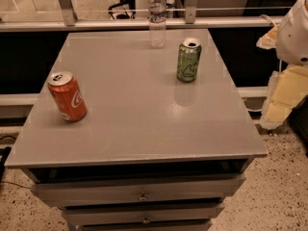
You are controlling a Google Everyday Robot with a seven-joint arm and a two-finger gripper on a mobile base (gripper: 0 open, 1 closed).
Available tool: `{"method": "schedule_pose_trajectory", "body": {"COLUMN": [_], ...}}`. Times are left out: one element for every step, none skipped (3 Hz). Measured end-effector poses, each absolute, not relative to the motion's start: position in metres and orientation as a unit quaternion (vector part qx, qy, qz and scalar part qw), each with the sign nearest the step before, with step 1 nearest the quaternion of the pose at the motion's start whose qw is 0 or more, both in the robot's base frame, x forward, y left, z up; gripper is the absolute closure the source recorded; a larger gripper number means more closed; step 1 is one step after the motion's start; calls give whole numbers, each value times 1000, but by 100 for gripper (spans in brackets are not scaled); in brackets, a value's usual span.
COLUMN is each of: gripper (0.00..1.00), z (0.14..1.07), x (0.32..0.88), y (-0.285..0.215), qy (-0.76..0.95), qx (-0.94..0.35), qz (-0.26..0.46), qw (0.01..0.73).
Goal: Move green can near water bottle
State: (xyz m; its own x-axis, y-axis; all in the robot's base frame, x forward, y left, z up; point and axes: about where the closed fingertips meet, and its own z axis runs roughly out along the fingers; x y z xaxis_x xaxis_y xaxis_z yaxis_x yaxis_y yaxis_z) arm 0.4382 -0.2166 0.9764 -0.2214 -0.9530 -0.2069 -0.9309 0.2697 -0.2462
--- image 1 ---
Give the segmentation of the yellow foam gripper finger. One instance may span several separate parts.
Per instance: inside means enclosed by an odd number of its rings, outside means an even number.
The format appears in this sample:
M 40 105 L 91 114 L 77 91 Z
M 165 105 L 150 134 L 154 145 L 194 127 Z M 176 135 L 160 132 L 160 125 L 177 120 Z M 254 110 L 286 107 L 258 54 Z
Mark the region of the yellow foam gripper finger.
M 264 129 L 275 129 L 308 95 L 308 67 L 289 64 L 282 72 L 273 71 L 268 88 L 260 125 Z
M 275 25 L 267 33 L 257 40 L 256 46 L 262 49 L 274 49 L 276 47 L 278 26 Z

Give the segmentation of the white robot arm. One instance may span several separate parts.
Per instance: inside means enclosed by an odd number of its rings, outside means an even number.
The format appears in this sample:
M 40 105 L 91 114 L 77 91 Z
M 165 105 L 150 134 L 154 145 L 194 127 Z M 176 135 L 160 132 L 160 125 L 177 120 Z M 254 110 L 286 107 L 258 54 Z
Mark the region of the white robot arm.
M 297 0 L 279 24 L 258 39 L 256 46 L 275 49 L 285 70 L 269 77 L 268 96 L 260 125 L 272 130 L 282 125 L 292 110 L 308 95 L 308 0 Z

